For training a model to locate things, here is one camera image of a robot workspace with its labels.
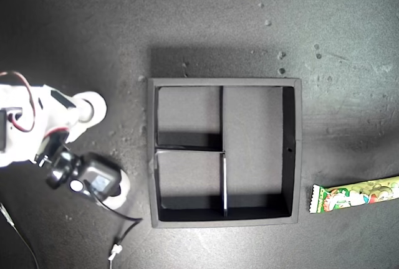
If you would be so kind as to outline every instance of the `white wire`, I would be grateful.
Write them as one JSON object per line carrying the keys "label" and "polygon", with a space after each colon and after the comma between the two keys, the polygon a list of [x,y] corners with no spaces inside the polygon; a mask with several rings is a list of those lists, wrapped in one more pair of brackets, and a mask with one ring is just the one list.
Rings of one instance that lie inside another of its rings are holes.
{"label": "white wire", "polygon": [[32,251],[31,247],[28,245],[28,243],[26,243],[24,237],[18,232],[16,227],[13,227],[14,230],[17,232],[19,238],[21,238],[22,242],[24,242],[25,246],[27,247],[27,249],[29,249],[29,252],[31,253],[33,260],[35,261],[35,265],[36,265],[36,269],[40,269],[39,268],[39,263],[37,262],[37,258],[35,256],[35,253]]}

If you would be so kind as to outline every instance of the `black cable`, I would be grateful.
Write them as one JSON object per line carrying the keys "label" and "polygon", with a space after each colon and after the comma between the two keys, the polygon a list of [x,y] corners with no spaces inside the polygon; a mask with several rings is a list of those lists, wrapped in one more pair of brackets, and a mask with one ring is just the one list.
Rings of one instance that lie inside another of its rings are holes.
{"label": "black cable", "polygon": [[39,269],[39,262],[37,261],[35,253],[33,252],[31,246],[29,246],[29,244],[25,241],[25,239],[21,235],[21,233],[19,233],[18,229],[15,226],[14,221],[12,220],[10,214],[8,213],[7,209],[4,207],[4,205],[2,203],[0,203],[0,212],[3,214],[4,218],[7,220],[8,224],[11,225],[11,227],[16,231],[19,238],[21,238],[22,242],[25,244],[25,246],[27,247],[27,249],[29,250],[29,252],[32,255],[32,258],[35,262],[36,269]]}
{"label": "black cable", "polygon": [[136,226],[138,225],[143,219],[142,218],[133,218],[133,217],[129,217],[126,215],[123,215],[113,209],[111,209],[109,206],[107,206],[106,204],[104,204],[99,197],[96,195],[96,193],[94,192],[94,189],[92,187],[92,185],[90,185],[90,183],[88,182],[88,180],[84,180],[83,183],[85,184],[87,190],[90,192],[90,195],[94,198],[94,200],[101,206],[103,207],[105,210],[111,211],[112,213],[114,213],[116,216],[123,218],[125,220],[128,221],[133,221],[133,223],[131,224],[131,226],[129,226],[126,231],[122,234],[122,236],[120,236],[117,241],[116,244],[120,245],[122,243],[122,241],[125,239],[125,237],[127,236],[127,234],[129,234],[129,232]]}
{"label": "black cable", "polygon": [[19,231],[17,230],[17,228],[15,228],[15,227],[13,227],[13,228],[14,228],[14,230],[17,232],[19,238],[21,238],[22,242],[24,242],[24,244],[25,244],[25,246],[27,247],[27,249],[29,250],[29,252],[31,253],[32,258],[33,258],[33,260],[34,260],[34,262],[35,262],[35,265],[36,265],[36,269],[39,269],[39,262],[37,261],[36,255],[35,255],[35,253],[33,252],[32,248],[29,246],[28,243],[26,243],[24,237],[19,233]]}
{"label": "black cable", "polygon": [[123,214],[121,214],[121,213],[119,213],[119,212],[117,212],[117,211],[111,209],[109,206],[107,206],[106,204],[104,204],[104,203],[99,199],[99,197],[98,197],[98,196],[96,195],[96,193],[94,192],[95,189],[93,189],[93,187],[90,185],[90,183],[88,182],[88,180],[84,180],[83,183],[85,184],[87,190],[90,192],[90,195],[94,198],[94,200],[95,200],[98,204],[100,204],[100,206],[103,207],[105,210],[111,211],[111,212],[114,213],[116,216],[118,216],[118,217],[120,217],[120,218],[123,218],[123,219],[125,219],[125,220],[128,220],[128,221],[135,221],[135,222],[140,223],[140,222],[143,220],[142,218],[133,218],[133,217],[129,217],[129,216],[123,215]]}

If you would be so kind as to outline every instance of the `candy bar wrapper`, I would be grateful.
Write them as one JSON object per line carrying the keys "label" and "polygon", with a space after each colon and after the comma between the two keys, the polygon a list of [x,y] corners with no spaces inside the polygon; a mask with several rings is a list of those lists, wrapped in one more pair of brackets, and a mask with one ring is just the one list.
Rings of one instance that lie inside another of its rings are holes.
{"label": "candy bar wrapper", "polygon": [[310,213],[324,213],[399,197],[399,177],[324,188],[313,185]]}

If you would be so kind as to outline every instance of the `gray surface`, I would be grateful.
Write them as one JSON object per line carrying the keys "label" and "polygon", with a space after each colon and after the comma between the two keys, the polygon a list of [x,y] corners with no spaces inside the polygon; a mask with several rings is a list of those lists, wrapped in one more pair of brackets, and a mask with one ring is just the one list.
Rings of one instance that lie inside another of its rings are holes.
{"label": "gray surface", "polygon": [[219,87],[163,87],[158,92],[158,144],[221,144]]}
{"label": "gray surface", "polygon": [[175,151],[157,154],[161,204],[166,209],[207,209],[221,201],[220,154]]}
{"label": "gray surface", "polygon": [[229,206],[265,206],[281,193],[282,88],[225,87],[223,140]]}
{"label": "gray surface", "polygon": [[[108,117],[74,148],[114,152],[130,174],[132,205],[123,210],[145,221],[127,238],[116,268],[399,265],[399,240],[392,236],[398,200],[308,213],[314,182],[334,186],[399,174],[399,0],[0,0],[0,8],[2,69],[71,94],[98,90],[108,101]],[[282,60],[280,50],[287,54]],[[298,224],[151,229],[140,136],[146,93],[138,77],[183,77],[183,59],[189,77],[277,77],[284,67],[285,77],[302,79]],[[46,188],[44,173],[32,166],[0,174],[3,200],[42,268],[107,267],[119,219],[66,189]],[[28,268],[28,253],[0,225],[0,263]]]}

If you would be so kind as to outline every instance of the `cable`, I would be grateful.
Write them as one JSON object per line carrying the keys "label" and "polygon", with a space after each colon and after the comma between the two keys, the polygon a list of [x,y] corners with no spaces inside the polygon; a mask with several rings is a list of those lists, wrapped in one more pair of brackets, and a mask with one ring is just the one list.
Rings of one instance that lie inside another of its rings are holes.
{"label": "cable", "polygon": [[31,253],[32,258],[33,258],[33,260],[35,261],[36,269],[40,269],[40,268],[39,268],[39,263],[37,262],[37,258],[36,258],[36,256],[35,256],[35,254],[34,254],[32,248],[28,245],[28,243],[26,243],[24,237],[18,232],[18,230],[17,230],[16,227],[14,227],[14,230],[17,232],[17,234],[18,234],[19,238],[21,238],[22,242],[24,242],[24,244],[25,244],[25,246],[27,247],[27,249],[29,249],[29,252]]}
{"label": "cable", "polygon": [[50,129],[50,130],[44,135],[43,139],[46,138],[46,137],[48,137],[48,136],[51,135],[52,133],[59,132],[59,131],[69,131],[69,128],[68,128],[68,127],[55,127],[55,128],[53,128],[53,129]]}
{"label": "cable", "polygon": [[0,77],[1,76],[6,76],[6,75],[10,75],[10,74],[13,74],[13,75],[17,76],[23,82],[23,84],[26,87],[26,90],[27,90],[27,92],[29,94],[29,103],[31,104],[32,111],[33,111],[32,126],[29,129],[25,129],[24,127],[22,127],[22,126],[20,126],[18,124],[15,114],[12,115],[11,123],[19,131],[24,132],[24,133],[28,133],[28,132],[31,132],[33,130],[33,128],[35,127],[35,122],[36,122],[36,108],[35,108],[35,103],[34,103],[32,91],[31,91],[31,85],[29,84],[27,79],[23,76],[23,74],[21,74],[19,72],[15,72],[15,71],[12,71],[12,72],[1,72],[0,73]]}
{"label": "cable", "polygon": [[16,231],[16,233],[18,234],[19,238],[21,238],[22,242],[24,242],[25,246],[27,247],[27,249],[31,253],[32,258],[33,258],[33,260],[35,262],[35,265],[36,265],[36,269],[40,269],[39,268],[39,262],[37,261],[35,253],[33,252],[32,248],[29,246],[29,244],[25,241],[24,237],[19,233],[18,229],[15,227],[14,221],[11,219],[11,216],[8,214],[6,208],[3,206],[2,203],[0,203],[0,212],[3,214],[4,218],[6,218],[7,222],[9,223],[9,225],[11,225],[11,227]]}
{"label": "cable", "polygon": [[126,215],[123,215],[115,210],[112,210],[109,206],[104,204],[99,197],[95,194],[95,189],[92,187],[92,185],[88,182],[88,180],[84,180],[83,183],[85,184],[87,190],[89,191],[90,195],[94,198],[96,203],[103,207],[105,210],[111,211],[114,213],[116,216],[123,218],[125,220],[133,221],[133,223],[126,229],[126,231],[120,236],[117,241],[115,241],[112,249],[111,249],[111,254],[108,257],[108,261],[110,261],[110,266],[109,269],[112,269],[112,262],[113,259],[115,258],[116,255],[118,255],[122,251],[122,242],[125,240],[125,237],[129,234],[129,232],[136,226],[138,225],[143,219],[142,218],[133,218],[129,217]]}
{"label": "cable", "polygon": [[123,218],[125,220],[128,221],[139,221],[139,223],[143,220],[142,218],[133,218],[133,217],[129,217],[126,215],[123,215],[115,210],[112,210],[109,206],[107,206],[106,204],[104,204],[99,197],[96,195],[96,193],[94,193],[95,189],[93,189],[92,185],[88,182],[88,180],[84,180],[83,183],[85,184],[87,190],[90,192],[90,195],[94,198],[94,200],[101,206],[103,207],[105,210],[111,211],[112,213],[114,213],[116,216]]}

